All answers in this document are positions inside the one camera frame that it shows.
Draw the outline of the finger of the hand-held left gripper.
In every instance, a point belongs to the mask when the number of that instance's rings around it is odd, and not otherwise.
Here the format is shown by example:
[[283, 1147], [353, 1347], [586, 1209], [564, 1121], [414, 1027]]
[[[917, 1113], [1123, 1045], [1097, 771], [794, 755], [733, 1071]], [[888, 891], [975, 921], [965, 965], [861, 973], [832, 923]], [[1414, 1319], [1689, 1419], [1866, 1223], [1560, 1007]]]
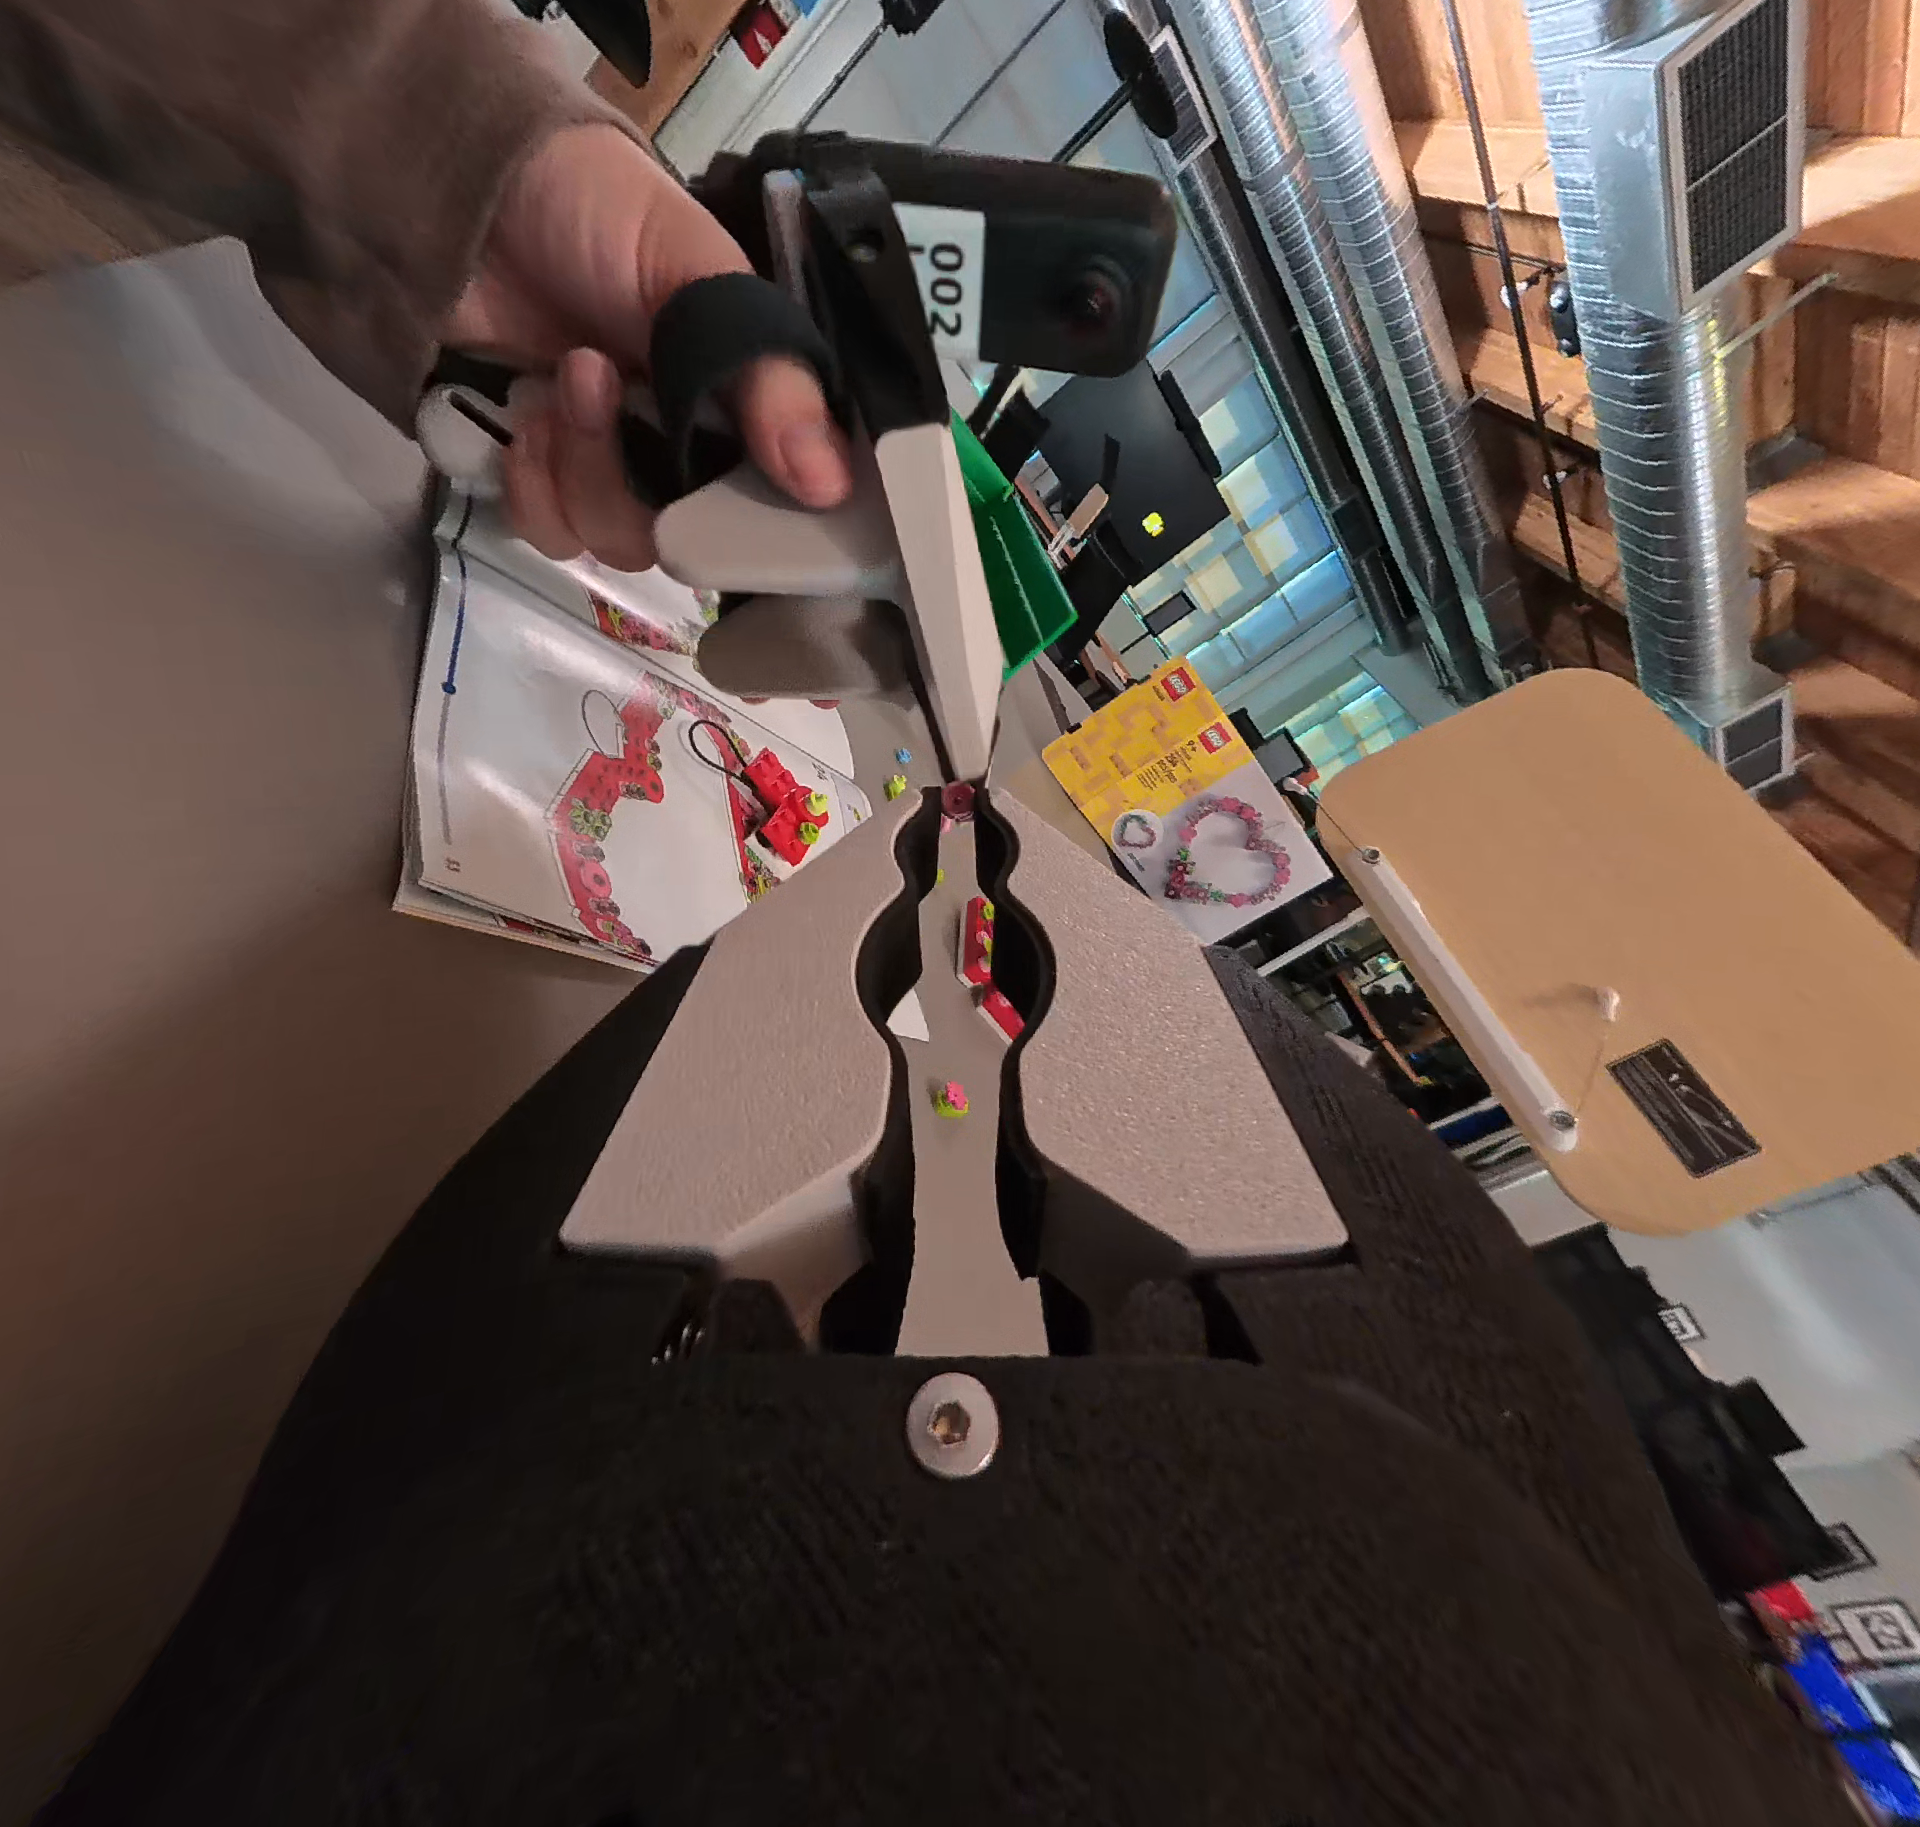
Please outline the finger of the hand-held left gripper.
[[979, 783], [994, 757], [1004, 665], [950, 424], [897, 428], [873, 454], [942, 765], [950, 781]]

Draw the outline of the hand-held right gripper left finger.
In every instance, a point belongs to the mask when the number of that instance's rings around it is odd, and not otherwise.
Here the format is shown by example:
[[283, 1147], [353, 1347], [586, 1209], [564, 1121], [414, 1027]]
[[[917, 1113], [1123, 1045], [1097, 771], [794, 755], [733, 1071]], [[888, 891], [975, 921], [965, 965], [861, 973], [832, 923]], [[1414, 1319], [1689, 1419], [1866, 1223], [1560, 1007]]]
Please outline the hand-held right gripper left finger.
[[892, 1353], [916, 1241], [921, 793], [700, 953], [560, 1225], [570, 1253], [772, 1287], [832, 1353]]

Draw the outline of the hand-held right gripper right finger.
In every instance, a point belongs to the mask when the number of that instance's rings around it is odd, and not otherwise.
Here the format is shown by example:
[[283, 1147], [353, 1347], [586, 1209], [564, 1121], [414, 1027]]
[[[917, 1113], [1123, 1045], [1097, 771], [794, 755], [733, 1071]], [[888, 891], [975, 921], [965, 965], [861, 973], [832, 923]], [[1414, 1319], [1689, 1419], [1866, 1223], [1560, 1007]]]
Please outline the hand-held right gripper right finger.
[[1015, 1017], [994, 1191], [1054, 1355], [1141, 1285], [1335, 1263], [1348, 1225], [1202, 943], [1010, 793], [973, 811]]

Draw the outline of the person's left forearm brown sleeve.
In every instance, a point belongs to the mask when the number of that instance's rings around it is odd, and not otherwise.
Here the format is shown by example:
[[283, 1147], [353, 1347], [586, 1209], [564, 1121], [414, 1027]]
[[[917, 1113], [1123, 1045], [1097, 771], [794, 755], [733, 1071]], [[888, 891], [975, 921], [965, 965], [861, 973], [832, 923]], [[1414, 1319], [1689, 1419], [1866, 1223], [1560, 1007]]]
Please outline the person's left forearm brown sleeve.
[[506, 0], [4, 0], [4, 130], [237, 240], [288, 330], [397, 426], [544, 150], [606, 136], [659, 190]]

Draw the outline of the red lego heart build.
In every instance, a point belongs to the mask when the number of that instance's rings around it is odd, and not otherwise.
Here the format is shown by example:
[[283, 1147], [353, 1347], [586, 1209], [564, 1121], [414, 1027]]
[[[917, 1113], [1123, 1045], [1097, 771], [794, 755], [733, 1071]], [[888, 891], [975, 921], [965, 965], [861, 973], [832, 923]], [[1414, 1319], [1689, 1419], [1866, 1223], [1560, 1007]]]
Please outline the red lego heart build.
[[998, 1037], [1012, 1045], [1024, 1031], [1024, 1019], [996, 981], [996, 903], [986, 895], [971, 895], [962, 909], [956, 935], [956, 975], [968, 991], [973, 1011], [989, 1023]]

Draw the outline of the yellow lego box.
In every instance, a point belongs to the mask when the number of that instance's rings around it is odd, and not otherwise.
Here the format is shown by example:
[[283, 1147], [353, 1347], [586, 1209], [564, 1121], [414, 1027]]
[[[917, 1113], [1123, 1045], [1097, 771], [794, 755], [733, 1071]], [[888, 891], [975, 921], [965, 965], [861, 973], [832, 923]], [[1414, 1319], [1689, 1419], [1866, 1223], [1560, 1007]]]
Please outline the yellow lego box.
[[1213, 945], [1333, 871], [1190, 659], [1052, 739], [1042, 763], [1129, 879]]

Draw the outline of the lego instruction booklet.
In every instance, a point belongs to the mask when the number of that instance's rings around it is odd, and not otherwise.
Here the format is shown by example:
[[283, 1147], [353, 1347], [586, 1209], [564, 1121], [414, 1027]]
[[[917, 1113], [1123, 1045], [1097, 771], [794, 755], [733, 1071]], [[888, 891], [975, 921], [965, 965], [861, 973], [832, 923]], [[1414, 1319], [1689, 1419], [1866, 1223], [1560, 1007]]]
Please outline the lego instruction booklet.
[[704, 677], [716, 593], [550, 560], [492, 500], [433, 496], [397, 913], [644, 973], [871, 815], [837, 709]]

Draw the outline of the person's left hand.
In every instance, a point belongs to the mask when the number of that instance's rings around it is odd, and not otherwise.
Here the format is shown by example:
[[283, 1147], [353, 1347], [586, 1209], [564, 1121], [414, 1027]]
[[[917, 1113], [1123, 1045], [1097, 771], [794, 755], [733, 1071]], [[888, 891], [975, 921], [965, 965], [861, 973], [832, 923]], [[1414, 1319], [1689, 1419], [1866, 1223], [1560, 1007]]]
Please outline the person's left hand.
[[684, 286], [750, 274], [733, 238], [627, 134], [553, 134], [504, 186], [442, 346], [523, 378], [502, 484], [515, 536], [553, 560], [653, 564], [655, 518], [618, 440], [629, 376]]

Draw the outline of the green plastic tray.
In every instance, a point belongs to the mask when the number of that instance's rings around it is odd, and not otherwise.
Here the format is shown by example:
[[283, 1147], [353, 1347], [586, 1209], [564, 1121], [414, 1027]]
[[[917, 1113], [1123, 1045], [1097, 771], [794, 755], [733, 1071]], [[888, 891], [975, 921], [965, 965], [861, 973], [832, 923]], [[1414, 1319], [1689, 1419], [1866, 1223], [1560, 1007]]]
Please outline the green plastic tray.
[[1013, 482], [958, 412], [948, 428], [992, 599], [1001, 677], [1010, 681], [1067, 633], [1078, 611]]

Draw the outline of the black monitor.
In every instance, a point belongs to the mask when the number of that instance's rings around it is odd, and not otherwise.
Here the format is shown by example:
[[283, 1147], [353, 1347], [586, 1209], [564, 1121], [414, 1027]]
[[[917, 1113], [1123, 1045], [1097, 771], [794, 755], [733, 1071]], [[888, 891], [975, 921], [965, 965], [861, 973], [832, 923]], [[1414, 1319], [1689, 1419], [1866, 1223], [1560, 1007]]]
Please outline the black monitor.
[[1038, 406], [1036, 452], [1074, 510], [1105, 506], [1091, 546], [1127, 589], [1228, 520], [1220, 466], [1179, 386], [1141, 360], [1112, 378], [1074, 376]]

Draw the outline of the light wooden table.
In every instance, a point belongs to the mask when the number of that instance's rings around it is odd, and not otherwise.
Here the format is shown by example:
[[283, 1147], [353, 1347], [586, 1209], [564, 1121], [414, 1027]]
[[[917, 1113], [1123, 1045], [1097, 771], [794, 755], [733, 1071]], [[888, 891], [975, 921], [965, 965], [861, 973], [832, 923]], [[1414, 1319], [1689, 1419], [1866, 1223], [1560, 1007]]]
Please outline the light wooden table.
[[1549, 671], [1317, 801], [1331, 863], [1595, 1221], [1696, 1233], [1915, 1153], [1914, 955], [1635, 687]]

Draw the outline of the small metal vent grille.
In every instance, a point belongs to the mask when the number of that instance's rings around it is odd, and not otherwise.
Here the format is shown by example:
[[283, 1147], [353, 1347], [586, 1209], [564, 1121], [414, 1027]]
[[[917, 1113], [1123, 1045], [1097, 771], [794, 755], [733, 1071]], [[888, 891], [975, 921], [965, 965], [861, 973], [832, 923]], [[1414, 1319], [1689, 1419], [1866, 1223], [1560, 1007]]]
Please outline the small metal vent grille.
[[1706, 727], [1706, 749], [1728, 779], [1749, 795], [1785, 783], [1798, 769], [1794, 701], [1767, 687], [1739, 711]]

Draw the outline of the large metal vent grille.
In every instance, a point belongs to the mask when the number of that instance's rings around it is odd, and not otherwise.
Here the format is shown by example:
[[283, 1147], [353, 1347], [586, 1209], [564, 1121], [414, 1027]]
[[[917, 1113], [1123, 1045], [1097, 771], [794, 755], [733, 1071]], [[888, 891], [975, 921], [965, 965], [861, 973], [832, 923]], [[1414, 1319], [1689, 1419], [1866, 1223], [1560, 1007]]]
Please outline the large metal vent grille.
[[1711, 0], [1580, 74], [1598, 260], [1672, 324], [1804, 228], [1808, 0]]

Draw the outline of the narrow silver spiral duct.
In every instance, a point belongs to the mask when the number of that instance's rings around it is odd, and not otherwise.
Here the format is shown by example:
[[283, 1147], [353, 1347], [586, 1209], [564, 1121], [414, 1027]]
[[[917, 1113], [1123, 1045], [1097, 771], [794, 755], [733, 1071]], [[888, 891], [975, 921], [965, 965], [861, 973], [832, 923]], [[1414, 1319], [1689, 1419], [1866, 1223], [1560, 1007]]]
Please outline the narrow silver spiral duct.
[[1527, 663], [1512, 558], [1356, 0], [1168, 0], [1451, 697]]

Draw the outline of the wide silver spiral duct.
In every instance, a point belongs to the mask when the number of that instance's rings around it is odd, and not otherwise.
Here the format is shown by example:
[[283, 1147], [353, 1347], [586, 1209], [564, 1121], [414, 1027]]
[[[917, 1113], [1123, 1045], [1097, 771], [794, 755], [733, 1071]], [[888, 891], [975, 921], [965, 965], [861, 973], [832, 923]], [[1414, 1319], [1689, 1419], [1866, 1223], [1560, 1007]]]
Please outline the wide silver spiral duct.
[[1711, 723], [1785, 687], [1754, 657], [1743, 402], [1754, 336], [1739, 314], [1747, 274], [1672, 324], [1613, 298], [1598, 256], [1580, 74], [1710, 2], [1523, 0], [1635, 677], [1708, 757]]

